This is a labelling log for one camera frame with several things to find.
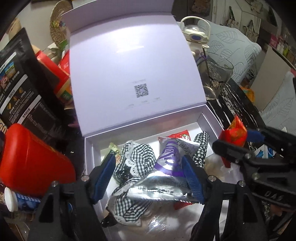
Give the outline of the small red snack packet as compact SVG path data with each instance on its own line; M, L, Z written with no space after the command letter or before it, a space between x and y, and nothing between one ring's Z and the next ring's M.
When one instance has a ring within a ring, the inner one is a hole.
M219 140L243 147L247 139L247 129L241 119L236 115L229 127L223 130L219 136Z

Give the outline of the gingham hair scrunchie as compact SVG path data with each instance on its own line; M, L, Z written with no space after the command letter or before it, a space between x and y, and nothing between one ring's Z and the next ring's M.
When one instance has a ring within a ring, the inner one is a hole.
M200 145L199 145L199 149L195 152L192 159L195 162L196 166L204 168L205 158L207 154L207 147L209 143L209 134L205 131L197 134L196 137L194 138L194 142Z

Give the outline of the silver purple snack packet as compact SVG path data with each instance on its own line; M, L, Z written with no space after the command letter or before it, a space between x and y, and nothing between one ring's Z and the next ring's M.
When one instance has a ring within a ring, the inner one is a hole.
M181 161L185 155L192 157L199 147L197 142L159 137L159 157L154 167L129 188L127 196L149 201L198 202L192 196Z

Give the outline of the green snack packet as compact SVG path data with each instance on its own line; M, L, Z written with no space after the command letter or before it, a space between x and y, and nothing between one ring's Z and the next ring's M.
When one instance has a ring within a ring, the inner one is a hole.
M109 144L109 152L112 153L115 156L116 165L118 165L120 163L120 159L121 159L121 151L120 151L120 149L117 147L116 144L110 143Z

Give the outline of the black white gingham cloth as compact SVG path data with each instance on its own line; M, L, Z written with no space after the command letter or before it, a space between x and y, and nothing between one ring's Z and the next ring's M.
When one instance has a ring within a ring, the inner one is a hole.
M156 163L154 151L148 144L126 142L121 148L120 162L113 177L118 183L109 197L106 209L115 221L125 226L141 226L141 216L151 205L148 200L133 200L127 196L129 188L147 175Z

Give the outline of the red spicy snack packet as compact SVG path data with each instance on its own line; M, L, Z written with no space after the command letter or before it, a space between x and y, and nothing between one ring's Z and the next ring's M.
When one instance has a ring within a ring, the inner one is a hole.
M190 135L188 130L179 132L179 133L174 133L168 136L168 138L181 138L184 140L191 140ZM176 201L173 205L175 210L180 210L186 206L192 205L191 203L185 203L185 202L180 202L180 201Z

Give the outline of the blue white tissue box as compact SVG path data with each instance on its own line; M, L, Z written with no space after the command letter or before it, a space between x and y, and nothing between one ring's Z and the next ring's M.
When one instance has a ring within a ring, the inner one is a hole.
M257 158L270 159L275 156L276 151L274 151L272 148L268 147L267 145L262 145L254 153Z

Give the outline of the white quilted chair near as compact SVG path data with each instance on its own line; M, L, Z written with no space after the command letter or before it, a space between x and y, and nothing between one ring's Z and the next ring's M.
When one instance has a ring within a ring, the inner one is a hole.
M295 76L288 71L273 99L260 113L266 126L295 136Z

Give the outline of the white quilted chair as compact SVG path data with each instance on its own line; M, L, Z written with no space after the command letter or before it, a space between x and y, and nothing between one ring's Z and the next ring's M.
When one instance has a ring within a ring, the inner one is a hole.
M240 30L210 22L209 49L211 53L222 56L234 66L232 79L240 84L247 71L255 62L261 47L248 39Z
M266 126L295 136L295 76L288 71L273 99L260 113Z

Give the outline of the red canister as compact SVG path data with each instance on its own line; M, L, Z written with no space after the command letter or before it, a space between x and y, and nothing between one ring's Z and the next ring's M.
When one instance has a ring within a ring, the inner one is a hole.
M23 125L9 127L1 159L3 185L32 197L44 196L53 181L61 184L76 180L69 158L47 145Z

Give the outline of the blue tablet tube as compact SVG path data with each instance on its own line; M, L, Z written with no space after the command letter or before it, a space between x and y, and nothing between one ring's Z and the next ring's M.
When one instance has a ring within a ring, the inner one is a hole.
M39 198L29 197L16 193L10 190L10 188L8 187L4 189L4 200L6 207L10 212L23 211L34 213L41 203L41 200Z

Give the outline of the clear glass cup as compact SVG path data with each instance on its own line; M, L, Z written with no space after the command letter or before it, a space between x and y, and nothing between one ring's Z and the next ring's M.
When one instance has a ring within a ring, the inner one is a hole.
M223 56L211 52L201 53L196 64L206 99L217 99L232 76L233 64Z

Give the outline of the black snack bag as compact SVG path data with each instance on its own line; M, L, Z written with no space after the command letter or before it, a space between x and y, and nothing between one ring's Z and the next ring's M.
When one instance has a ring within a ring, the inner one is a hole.
M55 147L68 130L69 116L55 96L22 28L1 51L1 119L23 125Z

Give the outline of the white quilted chair far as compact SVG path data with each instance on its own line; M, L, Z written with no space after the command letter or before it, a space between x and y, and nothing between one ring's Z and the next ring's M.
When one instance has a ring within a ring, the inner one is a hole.
M234 66L232 79L240 84L247 71L255 62L261 47L248 39L240 30L210 22L209 49L211 53L222 56Z

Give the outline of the red carton box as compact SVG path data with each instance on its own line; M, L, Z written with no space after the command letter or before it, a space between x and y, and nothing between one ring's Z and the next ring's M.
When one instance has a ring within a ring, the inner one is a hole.
M73 102L70 75L54 63L41 50L35 51L35 56L45 73L55 96L64 105L70 105Z

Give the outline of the lavender gift box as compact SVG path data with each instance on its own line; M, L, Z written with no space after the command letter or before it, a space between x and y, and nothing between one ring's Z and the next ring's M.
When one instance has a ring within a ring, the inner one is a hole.
M201 78L172 1L77 1L62 19L70 78L84 137L85 172L110 143L149 144L188 130L215 142L222 125L206 105Z

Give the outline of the clear water bottle white lid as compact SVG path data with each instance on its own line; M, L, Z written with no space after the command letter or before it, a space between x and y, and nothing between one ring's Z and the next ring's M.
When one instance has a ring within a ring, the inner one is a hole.
M197 23L186 25L186 20L197 20ZM206 20L198 16L186 16L180 21L180 28L194 57L209 48L211 26Z

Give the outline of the woven round basket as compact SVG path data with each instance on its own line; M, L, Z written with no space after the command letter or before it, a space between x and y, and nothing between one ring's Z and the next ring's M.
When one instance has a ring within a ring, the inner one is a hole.
M70 1L59 1L52 9L50 16L50 35L57 47L66 40L66 24L62 15L73 9Z

